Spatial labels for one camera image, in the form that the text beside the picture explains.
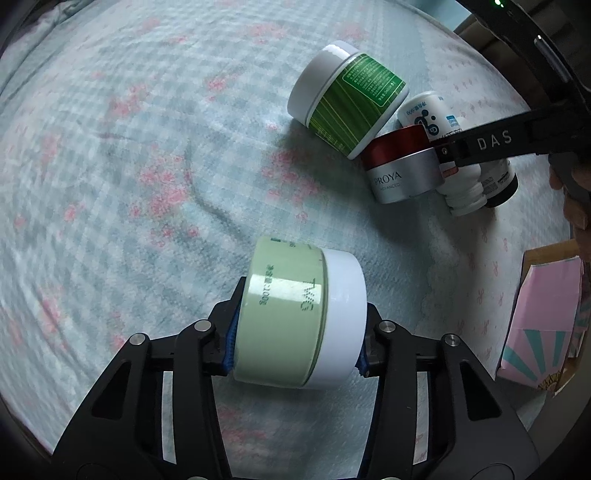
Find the person's right hand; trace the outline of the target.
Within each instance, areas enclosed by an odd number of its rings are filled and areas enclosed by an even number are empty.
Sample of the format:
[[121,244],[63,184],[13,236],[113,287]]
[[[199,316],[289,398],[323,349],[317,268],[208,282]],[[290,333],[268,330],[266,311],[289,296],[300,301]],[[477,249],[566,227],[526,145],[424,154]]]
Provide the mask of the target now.
[[550,186],[564,193],[563,214],[581,251],[590,249],[590,161],[575,153],[550,154]]

